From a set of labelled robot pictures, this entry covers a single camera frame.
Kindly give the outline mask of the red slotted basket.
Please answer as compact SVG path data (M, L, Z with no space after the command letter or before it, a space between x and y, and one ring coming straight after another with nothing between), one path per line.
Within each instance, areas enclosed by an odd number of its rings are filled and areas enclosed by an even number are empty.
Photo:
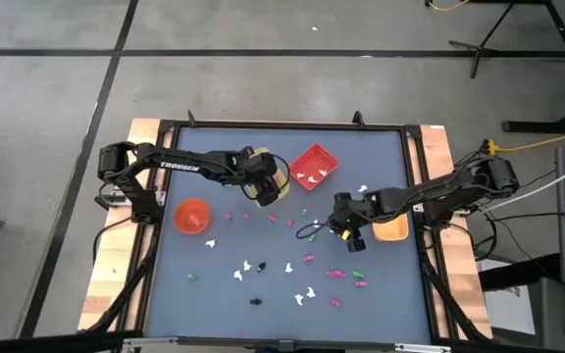
M338 167L338 159L321 144L315 143L303 152L291 165L291 176L306 191L312 191ZM321 176L319 170L328 172ZM298 178L296 174L303 173L305 177ZM317 183L310 183L308 177L313 177Z

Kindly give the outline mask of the orange round bowl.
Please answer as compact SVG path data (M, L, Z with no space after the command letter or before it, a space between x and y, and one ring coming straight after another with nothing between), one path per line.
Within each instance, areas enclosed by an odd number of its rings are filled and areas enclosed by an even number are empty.
M195 215L202 224L195 226L189 220L190 215ZM177 205L174 211L174 225L183 234L198 234L204 231L211 222L209 205L199 198L189 198Z

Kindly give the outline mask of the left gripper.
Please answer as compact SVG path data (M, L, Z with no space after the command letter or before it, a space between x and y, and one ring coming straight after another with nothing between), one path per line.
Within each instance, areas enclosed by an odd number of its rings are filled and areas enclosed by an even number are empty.
M267 207L279 199L282 193L282 185L276 179L279 168L270 152L257 152L246 146L239 152L236 167L238 185L248 199L259 207Z

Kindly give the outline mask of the black tripod stand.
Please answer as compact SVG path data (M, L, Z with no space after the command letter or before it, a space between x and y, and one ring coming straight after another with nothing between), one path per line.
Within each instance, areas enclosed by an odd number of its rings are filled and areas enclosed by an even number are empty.
M448 44L453 46L453 47L466 49L469 52L474 52L474 58L472 60L472 65L471 65L471 69L470 69L470 78L471 79L474 79L476 77L478 67L479 67L480 61L483 58L483 56L486 53L493 52L493 49L487 49L486 45L487 45L488 41L490 40L490 38L494 35L496 30L498 29L498 27L502 24L502 22L504 21L506 16L512 10L513 7L514 7L514 5L512 3L510 3L507 6L507 8L504 10L502 15L495 22L493 27L489 30L489 32L487 33L487 35L484 37L484 39L482 40L482 42L480 44L473 45L473 44L468 44L468 43L459 42L459 41L455 41L455 40L449 40L448 41Z

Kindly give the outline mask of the black floor beam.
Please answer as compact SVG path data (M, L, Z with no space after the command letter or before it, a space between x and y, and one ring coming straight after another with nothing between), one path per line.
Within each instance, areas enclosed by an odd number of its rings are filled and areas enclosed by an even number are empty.
M483 291L520 286L539 281L542 277L562 281L559 253L510 264L479 273Z

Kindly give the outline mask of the white box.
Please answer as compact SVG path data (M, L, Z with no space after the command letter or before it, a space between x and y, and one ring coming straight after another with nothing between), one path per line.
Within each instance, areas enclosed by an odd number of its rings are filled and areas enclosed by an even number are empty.
M536 334L529 288L526 285L486 291L484 297L488 320L493 328Z

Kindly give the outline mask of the silver aluminium bracket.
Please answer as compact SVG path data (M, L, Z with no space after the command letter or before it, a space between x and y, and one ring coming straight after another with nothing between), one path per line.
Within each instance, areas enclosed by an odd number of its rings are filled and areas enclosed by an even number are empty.
M127 338L123 341L123 346L127 348L142 348L157 345L177 344L176 337L135 337Z
M406 343L395 343L394 350L405 353L452 353L451 348L447 346Z

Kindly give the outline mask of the mustard yellow handled bin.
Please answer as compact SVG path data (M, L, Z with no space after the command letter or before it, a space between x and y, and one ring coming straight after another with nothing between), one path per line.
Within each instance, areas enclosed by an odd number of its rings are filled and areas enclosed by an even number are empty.
M373 223L374 238L380 242L403 241L409 235L409 218L401 214L387 223Z

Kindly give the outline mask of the yellow translucent bin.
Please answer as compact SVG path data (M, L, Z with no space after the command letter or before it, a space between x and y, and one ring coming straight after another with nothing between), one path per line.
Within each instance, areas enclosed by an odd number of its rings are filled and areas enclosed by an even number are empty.
M259 148L256 148L255 150L257 152L268 151L275 157L275 161L276 161L278 168L279 168L279 171L276 175L276 179L282 185L282 193L279 195L279 199L277 201L282 200L283 198L286 197L286 195L289 192L290 166L289 166L288 162L283 157L272 153L266 147L259 147Z

